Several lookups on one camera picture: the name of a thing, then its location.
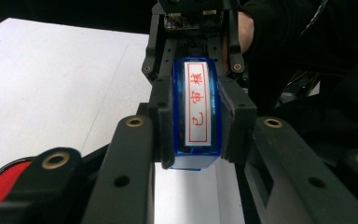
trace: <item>dark background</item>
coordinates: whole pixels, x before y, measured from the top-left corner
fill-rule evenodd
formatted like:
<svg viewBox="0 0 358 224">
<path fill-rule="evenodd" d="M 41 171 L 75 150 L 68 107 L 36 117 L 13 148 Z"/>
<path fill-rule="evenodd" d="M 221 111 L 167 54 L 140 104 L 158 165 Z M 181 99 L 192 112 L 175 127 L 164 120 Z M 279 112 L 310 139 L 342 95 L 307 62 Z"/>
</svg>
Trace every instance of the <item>dark background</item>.
<svg viewBox="0 0 358 224">
<path fill-rule="evenodd" d="M 148 34 L 157 0 L 0 0 L 7 18 Z"/>
</svg>

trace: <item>white table surface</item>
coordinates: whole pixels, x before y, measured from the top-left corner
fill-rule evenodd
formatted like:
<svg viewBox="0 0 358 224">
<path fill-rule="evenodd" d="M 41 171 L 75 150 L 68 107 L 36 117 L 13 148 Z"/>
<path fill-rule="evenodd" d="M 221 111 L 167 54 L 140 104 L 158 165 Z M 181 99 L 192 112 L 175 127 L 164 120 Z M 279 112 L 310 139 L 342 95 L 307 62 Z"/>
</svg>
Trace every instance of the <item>white table surface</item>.
<svg viewBox="0 0 358 224">
<path fill-rule="evenodd" d="M 0 23 L 0 167 L 54 147 L 87 155 L 147 102 L 147 35 L 8 19 Z M 156 164 L 155 222 L 244 223 L 232 164 Z"/>
</svg>

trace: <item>red circular object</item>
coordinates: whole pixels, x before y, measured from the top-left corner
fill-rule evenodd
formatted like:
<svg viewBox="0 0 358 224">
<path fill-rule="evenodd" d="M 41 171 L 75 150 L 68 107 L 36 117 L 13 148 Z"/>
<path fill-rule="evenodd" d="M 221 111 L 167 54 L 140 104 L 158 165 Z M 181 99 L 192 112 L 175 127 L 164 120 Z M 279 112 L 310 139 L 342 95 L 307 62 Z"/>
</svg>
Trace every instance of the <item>red circular object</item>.
<svg viewBox="0 0 358 224">
<path fill-rule="evenodd" d="M 31 159 L 13 161 L 0 169 L 0 202 L 10 193 L 16 180 L 31 163 Z"/>
</svg>

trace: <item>white label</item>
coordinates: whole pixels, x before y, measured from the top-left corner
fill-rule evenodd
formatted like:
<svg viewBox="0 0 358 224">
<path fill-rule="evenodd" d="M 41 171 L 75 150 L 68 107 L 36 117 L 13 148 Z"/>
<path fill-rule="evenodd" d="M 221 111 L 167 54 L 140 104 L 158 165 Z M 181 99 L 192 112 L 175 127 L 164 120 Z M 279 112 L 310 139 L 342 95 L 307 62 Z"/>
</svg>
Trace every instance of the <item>white label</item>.
<svg viewBox="0 0 358 224">
<path fill-rule="evenodd" d="M 211 101 L 208 64 L 185 63 L 186 146 L 211 145 Z"/>
</svg>

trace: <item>hand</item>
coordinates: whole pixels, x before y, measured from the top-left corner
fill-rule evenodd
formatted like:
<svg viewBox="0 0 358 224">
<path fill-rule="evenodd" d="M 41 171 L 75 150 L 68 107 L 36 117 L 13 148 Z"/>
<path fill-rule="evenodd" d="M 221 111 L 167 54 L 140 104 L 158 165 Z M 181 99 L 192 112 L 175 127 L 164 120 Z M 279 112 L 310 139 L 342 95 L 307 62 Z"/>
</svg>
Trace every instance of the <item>hand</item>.
<svg viewBox="0 0 358 224">
<path fill-rule="evenodd" d="M 238 39 L 240 41 L 241 53 L 243 54 L 251 47 L 255 33 L 254 20 L 243 12 L 238 12 Z M 223 36 L 222 43 L 223 65 L 225 74 L 228 71 L 228 48 L 227 36 Z"/>
</svg>

